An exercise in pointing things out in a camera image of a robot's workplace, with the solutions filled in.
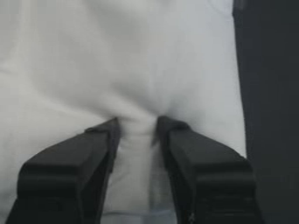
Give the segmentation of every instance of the white cloth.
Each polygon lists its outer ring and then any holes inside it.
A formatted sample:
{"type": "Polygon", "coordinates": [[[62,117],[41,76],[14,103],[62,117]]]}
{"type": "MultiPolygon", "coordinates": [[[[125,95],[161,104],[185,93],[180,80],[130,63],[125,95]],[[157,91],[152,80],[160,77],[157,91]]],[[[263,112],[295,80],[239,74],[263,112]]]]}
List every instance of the white cloth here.
{"type": "Polygon", "coordinates": [[[102,223],[173,215],[158,115],[245,156],[231,9],[232,0],[0,0],[1,224],[24,161],[112,117],[122,136],[102,223]]]}

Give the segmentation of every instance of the white fabric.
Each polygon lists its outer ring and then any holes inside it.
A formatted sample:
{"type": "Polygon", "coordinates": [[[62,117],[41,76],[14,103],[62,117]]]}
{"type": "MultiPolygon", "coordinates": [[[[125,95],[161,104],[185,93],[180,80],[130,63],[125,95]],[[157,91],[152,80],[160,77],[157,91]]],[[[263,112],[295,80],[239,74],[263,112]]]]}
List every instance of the white fabric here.
{"type": "Polygon", "coordinates": [[[231,8],[232,0],[0,0],[0,223],[24,161],[112,117],[122,136],[102,223],[173,217],[158,115],[245,156],[231,8]]]}

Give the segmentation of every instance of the dark gray surface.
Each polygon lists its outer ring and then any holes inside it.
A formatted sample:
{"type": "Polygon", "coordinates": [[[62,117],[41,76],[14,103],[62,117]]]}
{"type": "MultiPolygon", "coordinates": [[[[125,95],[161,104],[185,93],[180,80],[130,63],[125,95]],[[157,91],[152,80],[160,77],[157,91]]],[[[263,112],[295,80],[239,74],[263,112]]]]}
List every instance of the dark gray surface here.
{"type": "Polygon", "coordinates": [[[247,152],[267,224],[299,223],[299,1],[235,10],[247,152]]]}

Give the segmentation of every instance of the crumpled fabric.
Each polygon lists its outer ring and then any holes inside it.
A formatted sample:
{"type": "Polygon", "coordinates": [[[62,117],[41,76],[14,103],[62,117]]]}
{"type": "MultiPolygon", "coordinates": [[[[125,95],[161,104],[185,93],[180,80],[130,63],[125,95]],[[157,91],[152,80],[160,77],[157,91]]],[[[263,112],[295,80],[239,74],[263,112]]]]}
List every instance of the crumpled fabric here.
{"type": "Polygon", "coordinates": [[[174,223],[157,116],[245,156],[231,11],[232,0],[0,0],[0,223],[24,162],[113,117],[102,223],[174,223]]]}

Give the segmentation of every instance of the dark background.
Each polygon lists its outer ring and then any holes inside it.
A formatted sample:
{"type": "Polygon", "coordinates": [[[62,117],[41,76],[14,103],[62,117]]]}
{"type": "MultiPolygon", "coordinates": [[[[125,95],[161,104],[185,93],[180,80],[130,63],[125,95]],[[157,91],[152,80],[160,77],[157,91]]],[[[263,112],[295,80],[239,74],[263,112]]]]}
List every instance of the dark background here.
{"type": "Polygon", "coordinates": [[[299,224],[299,1],[235,9],[247,153],[265,224],[299,224]]]}

